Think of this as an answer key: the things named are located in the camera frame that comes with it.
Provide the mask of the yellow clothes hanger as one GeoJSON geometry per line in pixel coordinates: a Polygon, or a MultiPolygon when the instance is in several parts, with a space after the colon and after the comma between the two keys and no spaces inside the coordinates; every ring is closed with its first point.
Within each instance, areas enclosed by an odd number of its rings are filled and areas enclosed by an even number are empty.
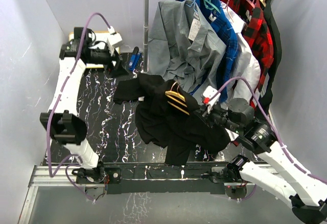
{"type": "Polygon", "coordinates": [[[165,96],[167,97],[167,102],[169,105],[179,110],[180,112],[189,115],[188,107],[186,104],[185,97],[179,93],[179,84],[175,81],[170,90],[165,91],[165,96]]]}

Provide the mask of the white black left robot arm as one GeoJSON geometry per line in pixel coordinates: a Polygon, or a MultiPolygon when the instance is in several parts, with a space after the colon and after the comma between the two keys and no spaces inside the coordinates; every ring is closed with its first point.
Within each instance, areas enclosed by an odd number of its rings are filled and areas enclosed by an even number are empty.
{"type": "Polygon", "coordinates": [[[87,125],[78,117],[77,98],[81,79],[90,65],[101,65],[114,77],[120,74],[123,68],[118,48],[122,46],[122,37],[114,27],[100,33],[75,27],[73,35],[60,48],[55,94],[48,111],[42,112],[39,117],[46,130],[48,171],[50,177],[57,173],[52,169],[51,144],[58,142],[70,152],[62,161],[74,157],[82,176],[99,183],[104,180],[106,171],[100,166],[99,155],[87,140],[87,125]]]}

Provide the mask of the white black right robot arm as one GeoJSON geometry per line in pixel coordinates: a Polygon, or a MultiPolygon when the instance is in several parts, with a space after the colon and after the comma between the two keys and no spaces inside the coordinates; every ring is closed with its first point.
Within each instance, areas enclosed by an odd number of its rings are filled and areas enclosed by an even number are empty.
{"type": "Polygon", "coordinates": [[[260,168],[247,157],[237,155],[221,175],[238,182],[252,182],[283,201],[303,223],[326,221],[326,184],[310,176],[285,146],[279,144],[276,133],[268,123],[254,117],[254,109],[243,98],[230,100],[223,109],[218,95],[203,94],[201,117],[213,126],[222,126],[238,136],[241,144],[265,160],[278,176],[260,168]]]}

